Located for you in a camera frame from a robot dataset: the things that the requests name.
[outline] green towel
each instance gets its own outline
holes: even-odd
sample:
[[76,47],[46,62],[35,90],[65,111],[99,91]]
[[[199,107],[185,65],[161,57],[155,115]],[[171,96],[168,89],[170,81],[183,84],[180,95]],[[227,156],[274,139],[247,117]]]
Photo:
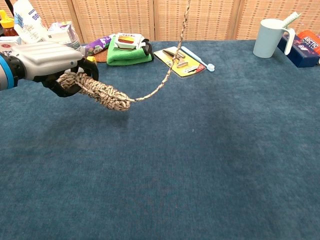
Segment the green towel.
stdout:
[[125,66],[150,62],[154,59],[150,43],[146,42],[146,47],[136,50],[122,50],[115,47],[116,37],[113,37],[106,56],[106,64],[111,66]]

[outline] white toothbrush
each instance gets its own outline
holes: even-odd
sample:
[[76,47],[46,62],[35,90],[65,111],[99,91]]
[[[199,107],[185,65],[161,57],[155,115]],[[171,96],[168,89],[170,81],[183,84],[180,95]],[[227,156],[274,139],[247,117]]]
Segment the white toothbrush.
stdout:
[[298,14],[296,11],[291,13],[285,20],[282,21],[282,27],[287,27],[290,23],[299,18],[300,15],[301,13]]
[[203,64],[206,69],[208,69],[208,71],[213,72],[215,70],[215,65],[209,63],[208,65],[205,64],[200,57],[198,57],[197,55],[195,55],[192,51],[190,51],[188,48],[186,48],[185,46],[181,47],[182,51],[184,51],[186,54],[188,54],[190,57],[194,58],[195,60],[197,60],[198,62],[200,62],[201,64]]

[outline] white cup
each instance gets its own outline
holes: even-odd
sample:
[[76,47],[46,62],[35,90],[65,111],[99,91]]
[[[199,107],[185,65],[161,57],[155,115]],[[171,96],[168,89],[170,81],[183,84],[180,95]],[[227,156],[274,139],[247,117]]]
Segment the white cup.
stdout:
[[288,55],[295,39],[295,30],[292,28],[284,28],[282,20],[273,18],[263,19],[260,22],[253,54],[260,58],[270,58],[274,54],[284,32],[289,33],[289,38],[284,50],[284,54]]

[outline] braided rope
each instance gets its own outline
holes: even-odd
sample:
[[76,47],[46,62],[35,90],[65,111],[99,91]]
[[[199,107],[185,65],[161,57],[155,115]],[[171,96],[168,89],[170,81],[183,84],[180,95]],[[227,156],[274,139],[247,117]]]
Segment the braided rope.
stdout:
[[78,73],[66,72],[59,77],[57,82],[60,83],[60,85],[64,89],[68,89],[72,85],[77,84],[81,87],[81,90],[79,91],[81,94],[86,94],[89,97],[94,98],[97,102],[100,102],[102,105],[104,105],[108,109],[117,110],[117,111],[126,111],[130,108],[130,103],[140,102],[152,97],[165,85],[165,83],[169,79],[169,76],[171,75],[174,63],[178,57],[178,52],[181,48],[182,41],[184,39],[184,32],[187,27],[190,3],[191,3],[191,0],[188,0],[188,3],[186,5],[186,10],[184,12],[180,38],[179,38],[177,50],[172,58],[172,64],[168,72],[166,73],[164,79],[162,80],[161,84],[158,87],[156,87],[156,89],[151,93],[149,93],[148,95],[132,99],[128,97],[125,93],[115,89],[113,86],[106,85],[100,81],[95,81],[93,80],[92,77],[87,76],[83,72],[78,72]]

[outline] table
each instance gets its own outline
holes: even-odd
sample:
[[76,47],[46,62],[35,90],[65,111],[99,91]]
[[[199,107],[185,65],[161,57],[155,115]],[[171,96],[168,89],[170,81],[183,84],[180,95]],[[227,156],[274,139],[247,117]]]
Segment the table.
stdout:
[[[252,40],[184,45],[215,72],[172,74],[127,112],[25,80],[0,92],[0,239],[319,237],[320,66]],[[167,71],[98,68],[132,98]]]

